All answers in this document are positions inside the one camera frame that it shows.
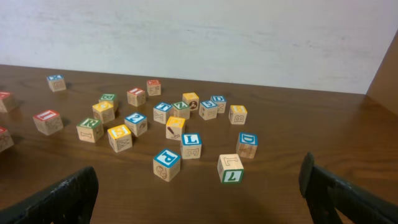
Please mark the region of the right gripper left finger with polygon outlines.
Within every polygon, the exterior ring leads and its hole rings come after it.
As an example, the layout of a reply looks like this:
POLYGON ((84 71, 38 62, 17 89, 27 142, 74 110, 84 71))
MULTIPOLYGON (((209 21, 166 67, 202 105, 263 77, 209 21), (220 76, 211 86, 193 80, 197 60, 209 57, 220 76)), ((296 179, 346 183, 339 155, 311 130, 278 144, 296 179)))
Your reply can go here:
POLYGON ((1 223, 89 223, 98 189, 94 168, 82 168, 1 210, 1 223))

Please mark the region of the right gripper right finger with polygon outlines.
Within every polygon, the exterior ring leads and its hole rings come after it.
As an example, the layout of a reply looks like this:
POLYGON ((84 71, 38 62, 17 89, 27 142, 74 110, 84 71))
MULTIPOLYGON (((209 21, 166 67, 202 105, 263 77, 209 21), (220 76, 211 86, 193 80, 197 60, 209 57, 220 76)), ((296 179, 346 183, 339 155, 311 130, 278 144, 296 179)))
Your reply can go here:
POLYGON ((341 223, 341 212, 353 223, 397 223, 397 206, 345 181, 315 164, 308 152, 298 177, 314 223, 341 223))

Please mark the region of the green R block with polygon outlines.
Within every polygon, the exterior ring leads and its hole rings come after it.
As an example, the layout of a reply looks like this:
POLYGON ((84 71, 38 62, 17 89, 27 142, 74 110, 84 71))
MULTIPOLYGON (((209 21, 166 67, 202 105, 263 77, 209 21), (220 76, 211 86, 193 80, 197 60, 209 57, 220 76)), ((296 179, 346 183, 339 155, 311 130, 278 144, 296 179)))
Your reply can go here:
POLYGON ((103 124, 101 120, 85 118, 76 126, 78 137, 81 141, 95 143, 103 134, 103 124))

